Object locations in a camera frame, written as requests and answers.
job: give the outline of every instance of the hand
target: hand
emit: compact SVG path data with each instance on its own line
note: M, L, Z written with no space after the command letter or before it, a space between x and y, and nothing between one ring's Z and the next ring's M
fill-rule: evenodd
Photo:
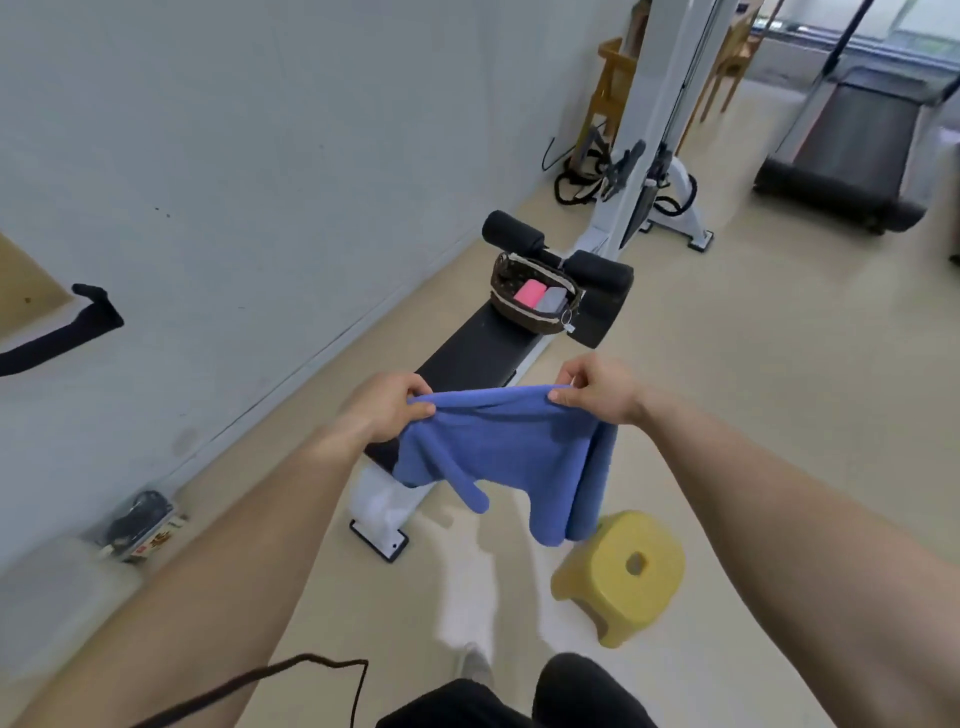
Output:
M437 411L431 402L407 401L413 395L429 394L433 390L420 375L381 372L353 390L340 408L337 423L359 432L368 443L385 443L414 420L426 419Z
M570 359L560 369L555 389L548 398L566 407L586 409L612 425L635 425L639 419L640 385L619 359L602 359L595 353Z

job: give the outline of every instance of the black strap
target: black strap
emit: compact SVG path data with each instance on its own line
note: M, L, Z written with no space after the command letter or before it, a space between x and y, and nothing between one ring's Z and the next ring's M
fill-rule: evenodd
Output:
M233 695L238 690L246 688L251 683L259 682L264 678L273 677L274 675L299 665L300 663L315 663L316 665L323 665L324 667L330 667L332 669L355 667L357 665L363 666L363 672L360 673L360 682L357 684L357 692L353 697L353 709L350 711L350 728L353 728L353 721L357 716L357 703L360 702L360 691L363 690L363 681L367 677L367 668L370 666L370 661L347 660L346 662L338 663L334 662L333 660L327 660L326 657L321 657L320 655L315 655L310 652L304 652L296 657L291 657L289 660L276 663L275 665L258 667L257 669L252 669L250 672L244 672L242 675L237 675L232 680L227 680L227 682L221 685L219 688L214 688L210 692L205 692L203 695L197 695L197 697L185 700L179 705L175 705L173 708L168 708L162 713L157 713L153 717L148 717L146 720L134 725L133 728L166 728L168 725L173 725L174 723L177 723L188 716L199 713L204 708L209 708L214 703L223 700L229 695Z
M107 291L103 288L74 283L71 290L78 296L90 299L90 305L65 327L50 331L9 352L0 353L0 376L26 372L123 326L123 318L110 303Z

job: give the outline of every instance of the wooden board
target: wooden board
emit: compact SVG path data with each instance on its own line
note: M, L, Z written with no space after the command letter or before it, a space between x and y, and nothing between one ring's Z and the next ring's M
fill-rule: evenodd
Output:
M70 300L63 286L0 232L0 339Z

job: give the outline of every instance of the cable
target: cable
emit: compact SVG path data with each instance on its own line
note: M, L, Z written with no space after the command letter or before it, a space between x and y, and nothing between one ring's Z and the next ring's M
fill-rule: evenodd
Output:
M691 175L689 172L686 174L686 177L690 180L690 196L686 198L686 202L681 205L672 197L660 195L654 201L654 209L661 215L666 215L667 217L680 217L687 210L693 207L693 201L697 199L697 178ZM663 189L664 186L664 184L658 185L660 189Z
M603 130L603 129L606 129L606 128L607 128L607 120L604 119L602 122L600 122L600 126L597 127L597 131L599 132L599 131L601 131L601 130ZM547 165L544 167L544 166L543 166L543 163L546 162L546 156L547 156L548 154L550 154L550 149L553 148L553 143L554 143L556 140L557 140L557 137L556 137L556 136L551 136L551 137L550 137L550 143L546 145L546 149L543 151L543 159L540 160L540 170L543 171L543 172L548 172L548 171L550 171L550 168L553 167L558 161L560 161L561 159L565 158L567 155L570 154L570 152L572 152L574 149L577 148L577 145L574 144L574 145L573 145L572 147L570 147L568 150L566 150L565 152L563 152L559 157L557 157L556 159L554 159L552 162L550 162L549 164L547 164Z
M357 716L357 704L360 702L360 691L363 690L363 681L367 678L367 668L370 667L369 660L347 660L346 662L338 663L333 660L328 660L326 657L321 657L320 655L314 655L310 652L304 652L296 657L291 657L289 660L284 660L283 662L276 663L274 665L267 665L264 667L258 667L257 669L252 669L249 672L244 672L242 675L237 675L232 680L227 680L226 683L221 685L219 688L214 688L212 691L205 692L202 695L197 695L197 697L191 698L189 700L184 700L179 705L175 705L173 708L168 708L162 713L158 713L153 717L149 717L146 720L143 720L133 728L166 728L167 726L177 723L187 716L192 716L194 713L198 713L204 708L208 708L219 700L223 700L229 695L233 695L238 690L246 688L251 683L259 682L268 677L283 672L283 670L290 669L300 663L315 663L316 665L323 665L324 667L330 667L331 669L342 669L344 667L356 667L358 665L363 666L363 672L360 673L360 682L357 684L357 692L353 697L353 708L350 710L350 728L353 728L353 721Z
M587 152L587 158L596 159L593 164L594 177L584 177L579 172L575 172L570 169L570 159L564 161L564 170L557 178L553 181L553 196L557 200L559 205L563 206L574 206L574 205L588 205L596 200L597 193L600 191L600 186L603 184L603 172L600 168L603 165L606 169L609 160L604 158L604 155L597 149L591 149ZM580 189L573 194L571 198L565 198L560 194L560 183L568 182L570 184L576 184ZM587 194L582 194L584 189L589 187Z

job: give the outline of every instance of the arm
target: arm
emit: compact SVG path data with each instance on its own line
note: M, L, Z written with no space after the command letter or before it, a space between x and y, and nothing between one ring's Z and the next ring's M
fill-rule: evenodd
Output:
M265 665L313 568L363 448L396 437L432 404L417 375L377 375L134 595L16 723L128 728ZM191 726L232 726L253 688Z
M616 361L551 399L654 441L720 563L838 726L960 724L960 570Z

